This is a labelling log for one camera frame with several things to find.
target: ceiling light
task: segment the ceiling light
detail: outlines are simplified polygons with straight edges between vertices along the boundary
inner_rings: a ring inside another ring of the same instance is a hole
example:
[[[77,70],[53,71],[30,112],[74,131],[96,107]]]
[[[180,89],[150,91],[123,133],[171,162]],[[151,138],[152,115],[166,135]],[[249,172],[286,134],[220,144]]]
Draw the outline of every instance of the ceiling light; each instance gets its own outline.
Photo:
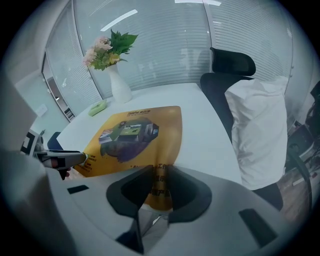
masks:
[[[221,2],[219,1],[214,1],[214,0],[174,0],[176,4],[181,4],[181,3],[196,3],[196,4],[208,4],[208,5],[213,5],[213,6],[220,6]]]
[[[110,29],[113,25],[117,24],[118,22],[122,21],[125,18],[128,18],[131,15],[136,14],[138,11],[136,9],[131,10],[124,15],[121,15],[120,17],[116,18],[114,21],[111,21],[108,25],[104,26],[100,31],[104,32],[108,29]]]

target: printed graphic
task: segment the printed graphic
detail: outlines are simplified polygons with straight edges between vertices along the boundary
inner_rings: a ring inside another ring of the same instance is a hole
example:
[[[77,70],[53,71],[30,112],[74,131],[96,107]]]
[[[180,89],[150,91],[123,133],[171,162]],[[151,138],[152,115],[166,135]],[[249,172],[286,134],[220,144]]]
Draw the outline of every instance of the printed graphic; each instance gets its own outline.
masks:
[[[173,165],[182,140],[179,106],[156,107],[112,115],[92,138],[89,158],[75,169],[86,177],[154,166],[154,181],[145,203],[157,210],[172,208],[166,185],[167,165]]]

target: chair headrest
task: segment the chair headrest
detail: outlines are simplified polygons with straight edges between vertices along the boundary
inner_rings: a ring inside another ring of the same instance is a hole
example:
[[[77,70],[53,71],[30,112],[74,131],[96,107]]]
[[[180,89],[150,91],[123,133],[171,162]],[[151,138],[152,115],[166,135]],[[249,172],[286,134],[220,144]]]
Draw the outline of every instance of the chair headrest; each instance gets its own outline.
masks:
[[[239,76],[252,76],[256,64],[248,55],[240,52],[220,50],[210,47],[213,53],[212,71]]]

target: wooden floor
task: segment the wooden floor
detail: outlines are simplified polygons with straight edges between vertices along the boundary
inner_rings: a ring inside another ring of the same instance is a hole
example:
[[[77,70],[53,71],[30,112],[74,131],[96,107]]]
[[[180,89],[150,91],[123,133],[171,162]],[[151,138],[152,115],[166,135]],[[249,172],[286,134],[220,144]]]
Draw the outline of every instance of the wooden floor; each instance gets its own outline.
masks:
[[[308,216],[309,197],[307,183],[303,180],[293,186],[293,182],[302,178],[297,169],[286,173],[278,182],[280,189],[283,208],[281,213],[290,222],[301,223]]]

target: window blinds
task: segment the window blinds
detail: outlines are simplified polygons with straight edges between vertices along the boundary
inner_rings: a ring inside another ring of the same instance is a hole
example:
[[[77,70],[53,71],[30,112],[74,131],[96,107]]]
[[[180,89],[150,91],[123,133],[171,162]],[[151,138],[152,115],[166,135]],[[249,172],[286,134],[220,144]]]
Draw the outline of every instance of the window blinds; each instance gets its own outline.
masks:
[[[217,49],[241,52],[255,62],[253,78],[289,78],[293,56],[290,24],[282,7],[269,0],[219,0],[210,5]]]
[[[75,115],[101,100],[87,67],[83,66],[72,6],[62,12],[46,46],[46,55],[56,84]]]
[[[74,0],[74,11],[83,51],[98,36],[111,36],[110,28],[102,28],[132,14],[111,27],[115,32],[138,35],[130,54],[121,56],[128,62],[118,64],[120,75],[132,90],[175,83],[200,85],[201,75],[210,71],[211,38],[202,3]],[[93,68],[90,72],[102,97],[110,97],[108,74]]]

